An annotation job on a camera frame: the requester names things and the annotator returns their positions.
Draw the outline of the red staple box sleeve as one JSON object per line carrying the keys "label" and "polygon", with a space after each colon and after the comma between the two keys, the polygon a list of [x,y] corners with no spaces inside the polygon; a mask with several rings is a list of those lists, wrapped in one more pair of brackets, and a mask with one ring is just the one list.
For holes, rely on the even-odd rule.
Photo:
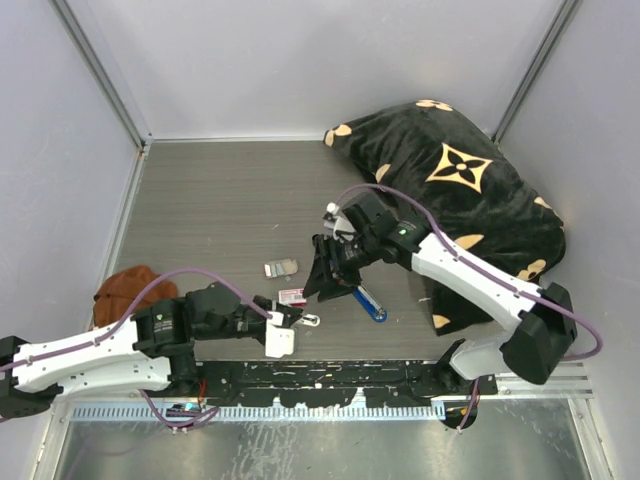
{"label": "red staple box sleeve", "polygon": [[303,288],[284,289],[278,291],[278,302],[283,305],[301,307],[307,304]]}

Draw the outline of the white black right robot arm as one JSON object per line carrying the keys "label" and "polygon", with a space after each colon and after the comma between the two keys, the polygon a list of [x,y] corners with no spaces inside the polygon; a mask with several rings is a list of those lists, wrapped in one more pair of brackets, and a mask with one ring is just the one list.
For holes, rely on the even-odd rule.
{"label": "white black right robot arm", "polygon": [[312,238],[305,297],[350,295],[362,283],[361,269],[383,261],[444,285],[501,326],[492,337],[453,343],[438,360],[434,377],[449,393],[502,373],[542,385],[576,340],[564,287],[541,288],[499,270],[456,245],[426,212],[399,214],[377,194],[360,193],[344,206],[328,204],[323,220],[326,233]]}

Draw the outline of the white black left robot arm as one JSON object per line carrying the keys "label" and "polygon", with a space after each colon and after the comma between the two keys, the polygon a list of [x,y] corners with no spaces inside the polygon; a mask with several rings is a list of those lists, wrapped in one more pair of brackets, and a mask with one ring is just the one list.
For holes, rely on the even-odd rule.
{"label": "white black left robot arm", "polygon": [[37,415],[56,399],[128,390],[198,392],[198,341],[253,338],[269,358],[292,353],[294,331],[275,303],[256,307],[220,283],[164,299],[110,325],[49,343],[1,341],[1,416]]}

